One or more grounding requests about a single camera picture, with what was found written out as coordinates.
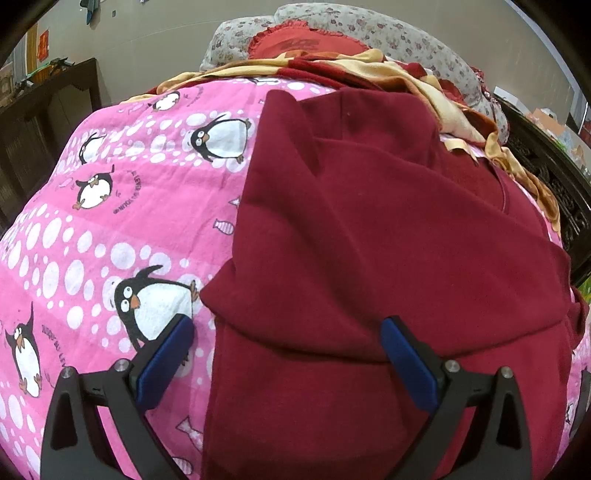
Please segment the dark red sweater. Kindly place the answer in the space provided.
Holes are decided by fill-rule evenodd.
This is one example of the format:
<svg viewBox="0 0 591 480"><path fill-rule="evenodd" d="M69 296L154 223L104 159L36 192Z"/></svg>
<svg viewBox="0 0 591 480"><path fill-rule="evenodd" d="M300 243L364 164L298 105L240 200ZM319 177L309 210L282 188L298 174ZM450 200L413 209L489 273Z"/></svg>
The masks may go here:
<svg viewBox="0 0 591 480"><path fill-rule="evenodd" d="M263 104L232 254L202 290L216 343L205 479L382 479L426 421L380 343L516 377L532 475L558 454L587 306L506 175L449 152L405 93Z"/></svg>

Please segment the pink penguin quilt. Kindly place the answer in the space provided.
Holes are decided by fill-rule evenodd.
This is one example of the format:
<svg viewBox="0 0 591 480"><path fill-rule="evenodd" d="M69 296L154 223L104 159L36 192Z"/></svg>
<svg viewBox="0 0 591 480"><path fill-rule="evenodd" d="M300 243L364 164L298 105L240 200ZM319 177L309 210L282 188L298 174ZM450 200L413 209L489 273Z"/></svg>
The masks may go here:
<svg viewBox="0 0 591 480"><path fill-rule="evenodd" d="M217 80L97 111L74 131L48 182L2 236L1 447L24 477L40 475L61 370L89 372L129 358L184 314L197 337L148 418L180 469L205 479L216 327L201 293L231 257L257 126L273 90L303 101L342 89L284 79ZM562 248L521 185L480 147L439 134L449 152L510 178ZM585 411L588 341L586 316L571 353L553 467Z"/></svg>

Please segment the dark wooden side table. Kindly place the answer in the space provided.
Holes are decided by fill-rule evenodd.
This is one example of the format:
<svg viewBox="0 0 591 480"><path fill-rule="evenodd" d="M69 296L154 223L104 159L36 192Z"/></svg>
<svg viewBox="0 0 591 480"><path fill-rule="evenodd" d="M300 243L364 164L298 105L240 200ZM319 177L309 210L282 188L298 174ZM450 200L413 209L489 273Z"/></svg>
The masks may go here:
<svg viewBox="0 0 591 480"><path fill-rule="evenodd" d="M100 109L98 62L87 59L1 109L1 229L48 180L76 126Z"/></svg>

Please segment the red yellow blanket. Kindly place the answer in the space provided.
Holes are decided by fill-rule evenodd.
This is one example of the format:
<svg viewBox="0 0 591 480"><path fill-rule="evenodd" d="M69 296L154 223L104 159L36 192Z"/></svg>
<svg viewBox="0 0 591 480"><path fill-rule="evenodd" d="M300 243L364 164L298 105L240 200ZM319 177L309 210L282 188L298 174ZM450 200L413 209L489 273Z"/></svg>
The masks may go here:
<svg viewBox="0 0 591 480"><path fill-rule="evenodd" d="M401 65L388 60L383 52L370 49L356 55L294 51L276 58L235 61L205 72L183 72L147 93L130 97L129 103L153 99L180 88L228 78L278 77L344 87L416 96L435 118L439 131L460 139L466 145L484 150L487 159L500 167L534 199L556 234L561 233L559 203L553 192L502 145L499 128L488 116L447 95L433 75L420 75L419 64Z"/></svg>

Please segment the floral grey duvet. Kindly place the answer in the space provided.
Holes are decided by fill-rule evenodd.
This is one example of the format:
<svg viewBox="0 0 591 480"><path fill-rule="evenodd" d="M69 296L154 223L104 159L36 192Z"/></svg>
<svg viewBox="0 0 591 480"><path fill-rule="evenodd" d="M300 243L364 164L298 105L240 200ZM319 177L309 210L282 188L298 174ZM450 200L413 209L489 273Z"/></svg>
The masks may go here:
<svg viewBox="0 0 591 480"><path fill-rule="evenodd" d="M509 139L509 121L499 101L488 91L480 70L426 31L363 7L294 3L277 8L272 15L226 20L215 30L199 69L207 71L246 59L249 43L256 34L290 20L347 35L370 48L380 49L390 59L421 64L438 79L452 82L470 108L492 119L498 127L500 142Z"/></svg>

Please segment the red ruffled pillow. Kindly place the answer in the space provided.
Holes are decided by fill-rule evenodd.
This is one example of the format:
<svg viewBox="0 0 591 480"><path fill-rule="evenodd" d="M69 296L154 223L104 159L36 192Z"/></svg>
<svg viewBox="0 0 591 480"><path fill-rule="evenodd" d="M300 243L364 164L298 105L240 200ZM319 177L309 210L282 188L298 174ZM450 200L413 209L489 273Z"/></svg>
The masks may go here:
<svg viewBox="0 0 591 480"><path fill-rule="evenodd" d="M312 28L304 20L288 20L254 35L247 53L249 59L266 59L294 51L356 55L369 49L365 43L348 35Z"/></svg>

